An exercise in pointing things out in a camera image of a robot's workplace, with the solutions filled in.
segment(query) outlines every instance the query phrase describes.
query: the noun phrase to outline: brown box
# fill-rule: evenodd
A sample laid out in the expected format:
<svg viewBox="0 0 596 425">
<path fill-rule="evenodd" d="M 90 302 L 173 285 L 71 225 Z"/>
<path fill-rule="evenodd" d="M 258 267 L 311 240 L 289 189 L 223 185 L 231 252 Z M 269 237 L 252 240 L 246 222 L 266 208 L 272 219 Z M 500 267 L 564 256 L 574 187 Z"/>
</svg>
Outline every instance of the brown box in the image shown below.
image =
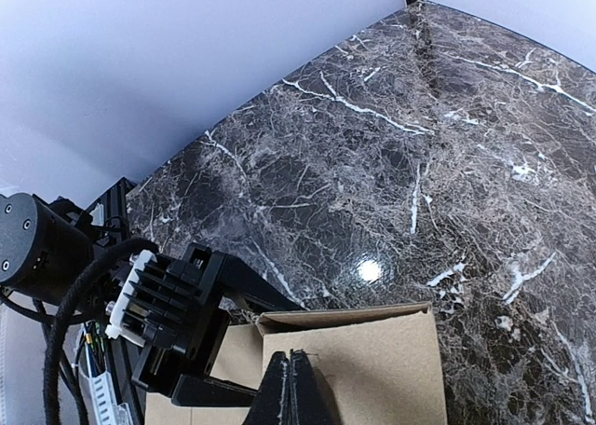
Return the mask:
<svg viewBox="0 0 596 425">
<path fill-rule="evenodd" d="M 447 423 L 432 308 L 265 313 L 228 329 L 213 376 L 257 388 L 277 350 L 305 350 L 331 388 L 342 425 Z M 241 425 L 247 408 L 180 408 L 147 398 L 147 425 Z"/>
</svg>

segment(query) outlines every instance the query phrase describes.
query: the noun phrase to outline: dark marble countertop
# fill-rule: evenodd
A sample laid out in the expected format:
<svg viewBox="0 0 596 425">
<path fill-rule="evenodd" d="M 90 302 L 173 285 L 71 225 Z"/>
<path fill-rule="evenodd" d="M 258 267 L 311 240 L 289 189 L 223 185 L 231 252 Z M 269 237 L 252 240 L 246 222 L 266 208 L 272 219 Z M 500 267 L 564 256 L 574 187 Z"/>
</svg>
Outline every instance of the dark marble countertop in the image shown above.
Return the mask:
<svg viewBox="0 0 596 425">
<path fill-rule="evenodd" d="M 594 423 L 596 75 L 408 7 L 242 106 L 129 197 L 179 255 L 308 308 L 432 300 L 452 424 Z"/>
</svg>

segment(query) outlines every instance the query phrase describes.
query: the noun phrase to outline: cardboard box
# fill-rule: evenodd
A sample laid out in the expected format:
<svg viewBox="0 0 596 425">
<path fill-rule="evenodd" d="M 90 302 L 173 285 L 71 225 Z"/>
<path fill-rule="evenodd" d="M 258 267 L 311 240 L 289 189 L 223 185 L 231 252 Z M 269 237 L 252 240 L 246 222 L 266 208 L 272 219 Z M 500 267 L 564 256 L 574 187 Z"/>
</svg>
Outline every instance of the cardboard box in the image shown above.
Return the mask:
<svg viewBox="0 0 596 425">
<path fill-rule="evenodd" d="M 265 313 L 230 327 L 214 377 L 258 388 L 277 350 L 304 350 L 342 425 L 447 423 L 439 341 L 429 304 Z M 248 408 L 180 408 L 147 397 L 147 425 L 241 425 Z"/>
</svg>

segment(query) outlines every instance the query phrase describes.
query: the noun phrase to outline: white panel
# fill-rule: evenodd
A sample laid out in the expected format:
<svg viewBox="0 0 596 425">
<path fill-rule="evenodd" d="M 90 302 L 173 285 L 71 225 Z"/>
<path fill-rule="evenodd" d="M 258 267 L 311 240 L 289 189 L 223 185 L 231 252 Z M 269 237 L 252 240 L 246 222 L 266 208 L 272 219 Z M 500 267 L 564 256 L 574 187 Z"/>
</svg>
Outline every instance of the white panel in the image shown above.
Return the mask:
<svg viewBox="0 0 596 425">
<path fill-rule="evenodd" d="M 404 0 L 0 0 L 0 190 L 86 204 Z"/>
<path fill-rule="evenodd" d="M 596 0 L 428 0 L 500 24 L 596 71 Z"/>
</svg>

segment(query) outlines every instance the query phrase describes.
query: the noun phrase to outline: bolt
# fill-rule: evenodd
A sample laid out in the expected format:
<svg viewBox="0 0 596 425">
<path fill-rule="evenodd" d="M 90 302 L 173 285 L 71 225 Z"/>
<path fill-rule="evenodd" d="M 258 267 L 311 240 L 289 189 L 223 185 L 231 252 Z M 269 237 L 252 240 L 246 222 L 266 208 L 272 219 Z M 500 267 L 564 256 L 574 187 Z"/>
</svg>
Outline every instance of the bolt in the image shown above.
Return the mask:
<svg viewBox="0 0 596 425">
<path fill-rule="evenodd" d="M 115 302 L 114 301 L 108 302 L 108 305 L 105 306 L 105 314 L 106 315 L 111 315 L 112 312 L 114 311 L 114 307 L 115 307 Z"/>
</svg>

